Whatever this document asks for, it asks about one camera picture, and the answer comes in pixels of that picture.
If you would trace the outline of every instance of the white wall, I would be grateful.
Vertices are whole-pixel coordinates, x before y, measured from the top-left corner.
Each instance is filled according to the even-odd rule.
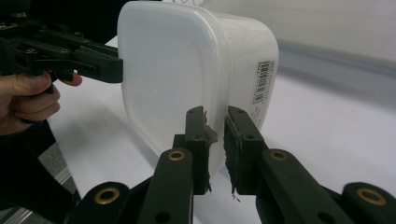
[[[205,0],[201,7],[262,21],[281,45],[396,68],[392,0]]]

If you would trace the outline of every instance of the brass screw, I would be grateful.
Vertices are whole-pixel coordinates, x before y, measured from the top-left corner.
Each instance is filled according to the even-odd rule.
[[[372,203],[375,205],[385,205],[387,204],[387,200],[382,196],[378,191],[373,189],[358,189],[358,195],[366,201],[367,203]]]
[[[101,189],[95,195],[95,202],[98,204],[113,203],[120,197],[120,191],[117,188]]]

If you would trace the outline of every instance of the human hand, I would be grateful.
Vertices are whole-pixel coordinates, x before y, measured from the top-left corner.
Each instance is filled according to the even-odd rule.
[[[73,74],[73,81],[63,81],[70,86],[81,84],[82,78]],[[0,135],[21,132],[30,124],[21,119],[40,121],[47,119],[60,109],[58,100],[61,94],[43,92],[51,85],[50,74],[41,76],[18,74],[3,76],[0,71]]]

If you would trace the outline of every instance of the screw hole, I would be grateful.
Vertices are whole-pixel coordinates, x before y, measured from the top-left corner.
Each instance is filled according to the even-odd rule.
[[[334,218],[331,215],[324,213],[324,212],[319,212],[318,218],[320,219],[320,221],[322,221],[324,223],[334,223],[335,222]]]
[[[171,215],[167,212],[161,212],[155,216],[157,223],[166,223],[171,220]]]

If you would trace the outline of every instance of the barcode label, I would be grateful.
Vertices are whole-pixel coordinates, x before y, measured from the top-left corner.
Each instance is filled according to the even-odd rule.
[[[267,96],[271,83],[274,61],[259,62],[257,67],[256,90],[254,91],[253,104],[263,102]]]

